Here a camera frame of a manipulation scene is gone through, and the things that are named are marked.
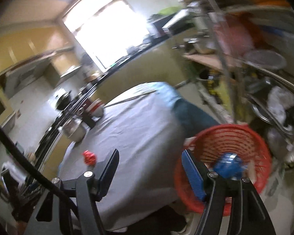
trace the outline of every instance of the blue gripper pad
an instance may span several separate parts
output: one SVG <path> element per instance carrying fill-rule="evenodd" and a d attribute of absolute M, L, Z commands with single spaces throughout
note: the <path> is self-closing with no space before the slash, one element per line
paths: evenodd
<path fill-rule="evenodd" d="M 203 179 L 201 178 L 201 175 L 199 174 L 191 157 L 185 150 L 182 152 L 182 166 L 195 196 L 203 202 L 206 198 L 206 193 L 203 187 Z"/>

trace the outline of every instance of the black cable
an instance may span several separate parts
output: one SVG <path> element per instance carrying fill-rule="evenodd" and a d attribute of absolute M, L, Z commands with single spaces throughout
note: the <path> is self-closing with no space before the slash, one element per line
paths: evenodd
<path fill-rule="evenodd" d="M 59 197 L 60 200 L 64 201 L 73 213 L 78 218 L 77 206 L 75 203 L 58 187 L 56 187 L 53 183 L 51 183 L 46 177 L 44 177 L 26 158 L 22 155 L 22 153 L 15 146 L 13 141 L 8 137 L 8 135 L 2 130 L 0 126 L 0 141 L 6 147 L 8 152 L 15 158 L 15 160 L 33 177 L 38 183 L 40 183 L 43 187 L 48 189 L 50 192 Z"/>

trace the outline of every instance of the window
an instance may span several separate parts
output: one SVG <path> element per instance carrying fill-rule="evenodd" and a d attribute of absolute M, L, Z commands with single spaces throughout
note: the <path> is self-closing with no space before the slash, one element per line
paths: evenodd
<path fill-rule="evenodd" d="M 81 0 L 63 20 L 103 72 L 149 34 L 144 19 L 124 0 Z"/>

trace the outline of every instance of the red object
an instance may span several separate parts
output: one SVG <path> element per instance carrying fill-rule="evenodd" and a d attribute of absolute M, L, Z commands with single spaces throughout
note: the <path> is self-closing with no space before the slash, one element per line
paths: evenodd
<path fill-rule="evenodd" d="M 101 105 L 103 105 L 103 102 L 100 99 L 97 99 L 88 106 L 87 111 L 92 114 Z"/>
<path fill-rule="evenodd" d="M 225 15 L 226 21 L 214 26 L 218 42 L 223 53 L 230 56 L 242 56 L 255 48 L 253 38 L 237 16 Z"/>
<path fill-rule="evenodd" d="M 85 101 L 84 101 L 84 103 L 83 103 L 83 107 L 84 107 L 84 109 L 86 110 L 90 105 L 92 105 L 92 101 L 90 100 L 90 99 L 86 99 Z"/>
<path fill-rule="evenodd" d="M 83 153 L 83 156 L 84 156 L 84 163 L 86 165 L 95 165 L 96 164 L 97 157 L 96 157 L 96 155 L 94 153 L 89 152 L 88 150 L 86 150 Z"/>
<path fill-rule="evenodd" d="M 213 166 L 213 163 L 226 152 L 237 153 L 244 164 L 253 159 L 257 174 L 254 187 L 257 192 L 261 193 L 267 183 L 271 170 L 269 150 L 260 135 L 246 125 L 213 126 L 197 134 L 184 148 L 190 149 L 197 160 L 209 166 Z M 177 194 L 189 210 L 197 213 L 204 211 L 204 203 L 194 195 L 181 158 L 175 167 L 174 184 Z M 225 203 L 223 216 L 229 216 L 230 213 L 231 203 Z"/>

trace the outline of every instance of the red plastic basket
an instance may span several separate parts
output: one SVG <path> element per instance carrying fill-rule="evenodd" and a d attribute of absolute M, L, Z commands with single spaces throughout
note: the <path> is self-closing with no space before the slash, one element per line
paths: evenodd
<path fill-rule="evenodd" d="M 184 147 L 190 149 L 197 160 L 207 164 L 213 164 L 226 152 L 237 153 L 244 164 L 253 159 L 257 174 L 254 186 L 257 192 L 261 193 L 267 183 L 271 170 L 271 157 L 264 140 L 248 126 L 233 124 L 213 126 L 197 134 L 196 138 Z M 188 209 L 202 213 L 204 203 L 194 195 L 182 167 L 181 158 L 176 164 L 174 183 L 180 199 Z M 223 215 L 229 216 L 230 213 L 231 203 L 226 203 Z"/>

